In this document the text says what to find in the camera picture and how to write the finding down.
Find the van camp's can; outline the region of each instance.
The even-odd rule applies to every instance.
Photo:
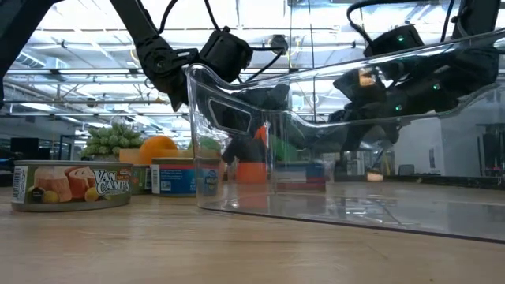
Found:
[[[82,211],[130,201],[130,163],[16,161],[15,166],[15,211]]]

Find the white wall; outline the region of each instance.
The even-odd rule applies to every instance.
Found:
[[[431,149],[434,151],[435,167],[430,165]],[[445,175],[442,132],[438,118],[420,119],[404,126],[400,129],[394,151],[395,173],[398,173],[398,166],[412,164],[416,174]]]
[[[442,120],[443,150],[446,175],[480,176],[477,138],[482,138],[482,124],[505,123],[505,98],[499,92],[489,92],[482,99],[464,109],[458,116]]]
[[[413,164],[416,174],[480,176],[477,138],[482,138],[485,132],[482,125],[505,124],[505,94],[490,91],[484,95],[487,97],[484,96],[458,115],[417,120],[402,128],[394,146],[395,173],[398,173],[399,165]],[[429,163],[429,151],[432,148],[434,168]]]

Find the wall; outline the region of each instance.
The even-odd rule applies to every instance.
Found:
[[[483,125],[499,123],[505,125],[505,94],[500,90],[484,93],[457,115],[413,121],[400,130],[394,146],[395,172],[398,173],[399,165],[413,164],[417,174],[479,177],[477,138],[485,133]],[[430,165],[430,149],[435,167]]]
[[[426,118],[412,121],[400,129],[394,146],[395,173],[398,167],[413,164],[416,174],[445,174],[443,143],[440,120]],[[430,165],[430,150],[433,150],[434,166]]]
[[[0,138],[37,137],[44,140],[60,141],[60,135],[73,135],[76,125],[65,121],[49,121],[35,118],[26,122],[24,118],[0,118]]]
[[[489,92],[458,116],[442,120],[446,175],[481,175],[477,138],[485,132],[483,124],[505,123],[505,105],[502,102],[505,103],[505,98],[500,91]]]

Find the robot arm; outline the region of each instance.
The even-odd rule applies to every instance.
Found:
[[[0,77],[3,78],[49,8],[61,0],[0,1]],[[174,111],[188,103],[184,65],[202,63],[223,80],[238,78],[253,56],[253,49],[224,27],[214,31],[204,48],[173,49],[159,34],[141,0],[110,0],[137,49],[140,65],[156,89],[170,97]],[[0,108],[3,89],[0,88]]]

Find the tin can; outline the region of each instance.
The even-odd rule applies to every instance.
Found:
[[[195,160],[196,188],[199,195],[216,196],[220,183],[220,159],[197,158]]]
[[[15,211],[82,211],[130,201],[130,163],[16,161],[15,166]]]
[[[132,195],[152,193],[151,166],[133,165]]]
[[[324,191],[324,164],[319,161],[276,163],[275,183],[279,190]]]
[[[155,158],[151,165],[152,194],[195,196],[193,158]]]

